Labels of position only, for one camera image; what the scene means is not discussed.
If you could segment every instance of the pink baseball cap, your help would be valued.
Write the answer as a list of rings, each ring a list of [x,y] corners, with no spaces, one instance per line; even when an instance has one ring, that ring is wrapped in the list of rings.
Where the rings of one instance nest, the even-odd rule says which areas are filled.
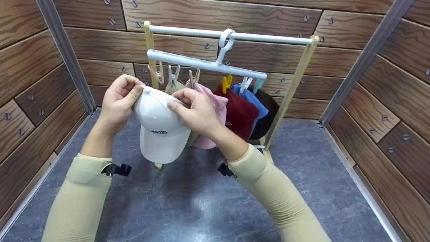
[[[187,82],[187,87],[191,87],[190,81]],[[221,123],[225,125],[225,118],[227,116],[228,99],[225,97],[221,97],[213,94],[209,88],[199,83],[194,83],[194,90],[196,90],[199,93],[205,94],[211,100],[219,121],[221,121]],[[216,144],[212,140],[200,135],[194,141],[193,146],[199,149],[212,149],[216,147]]]

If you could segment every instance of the cap brim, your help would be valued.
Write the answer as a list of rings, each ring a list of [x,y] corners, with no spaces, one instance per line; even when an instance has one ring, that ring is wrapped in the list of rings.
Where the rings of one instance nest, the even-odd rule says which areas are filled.
[[[175,136],[160,137],[140,127],[140,150],[143,156],[153,163],[168,164],[176,160],[187,144],[191,130],[178,133]]]

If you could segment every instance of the hand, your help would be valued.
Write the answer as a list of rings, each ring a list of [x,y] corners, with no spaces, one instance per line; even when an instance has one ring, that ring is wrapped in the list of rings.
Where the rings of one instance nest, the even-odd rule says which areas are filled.
[[[139,79],[126,74],[114,80],[104,94],[101,114],[95,125],[99,132],[115,136],[124,128],[133,104],[142,94],[143,86]]]
[[[188,109],[177,102],[168,103],[169,108],[176,112],[192,131],[211,139],[218,128],[223,127],[212,102],[204,94],[184,88],[172,96],[191,106]]]

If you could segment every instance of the clothespin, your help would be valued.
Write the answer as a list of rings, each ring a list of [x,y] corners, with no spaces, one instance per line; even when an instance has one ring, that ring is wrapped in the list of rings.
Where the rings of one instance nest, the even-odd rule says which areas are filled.
[[[177,81],[179,78],[179,71],[181,70],[181,66],[178,65],[178,67],[176,68],[175,73],[172,73],[172,66],[169,65],[169,83],[173,84],[173,81]]]
[[[199,82],[200,69],[197,69],[195,77],[193,77],[193,71],[192,70],[189,70],[188,74],[190,75],[190,85],[191,85],[191,88],[194,89],[194,83],[198,83]]]
[[[263,86],[264,80],[262,79],[257,79],[255,81],[255,85],[254,85],[254,89],[252,90],[253,94],[257,94],[257,91],[261,88],[261,86]]]
[[[252,78],[244,77],[242,81],[242,85],[240,85],[239,93],[242,94],[245,89],[247,89],[252,82]]]
[[[222,77],[222,93],[227,93],[227,89],[230,88],[232,81],[233,76],[231,74],[228,74],[228,79],[227,77]]]
[[[160,61],[159,64],[160,64],[159,71],[153,70],[149,65],[148,65],[148,69],[151,72],[151,74],[157,78],[158,82],[160,84],[163,84],[164,83],[163,63]]]

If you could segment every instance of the clothes rack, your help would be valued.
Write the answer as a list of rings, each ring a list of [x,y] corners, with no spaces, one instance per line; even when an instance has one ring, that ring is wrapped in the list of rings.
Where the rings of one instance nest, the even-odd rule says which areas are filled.
[[[144,31],[145,31],[147,51],[155,49],[154,38],[152,33],[178,34],[178,35],[185,35],[185,36],[199,36],[199,37],[211,37],[211,38],[220,38],[223,34],[223,31],[152,25],[150,21],[144,22]],[[310,38],[298,38],[298,37],[285,37],[285,36],[275,36],[275,35],[247,34],[247,33],[233,32],[229,35],[229,38],[234,38],[236,40],[260,41],[260,42],[266,42],[266,43],[289,43],[289,44],[306,45],[302,53],[302,56],[300,58],[300,61],[297,65],[297,68],[294,72],[294,75],[291,79],[291,83],[288,88],[288,91],[284,95],[282,103],[280,104],[280,107],[279,107],[279,111],[275,116],[275,119],[269,129],[269,132],[267,133],[266,137],[263,137],[259,140],[260,145],[255,145],[256,148],[262,150],[266,159],[269,162],[273,163],[273,159],[269,151],[269,147],[273,141],[273,136],[276,130],[279,128],[282,118],[284,117],[284,114],[287,111],[288,106],[294,96],[294,93],[296,92],[296,89],[300,83],[300,80],[307,68],[307,65],[309,64],[312,58],[312,55],[319,42],[319,37],[316,35],[313,35]],[[153,70],[156,70],[156,60],[149,59],[149,66]],[[153,88],[156,88],[156,89],[159,88],[157,78],[154,75],[151,75],[151,85]],[[162,169],[163,165],[155,164],[155,167],[157,169]]]

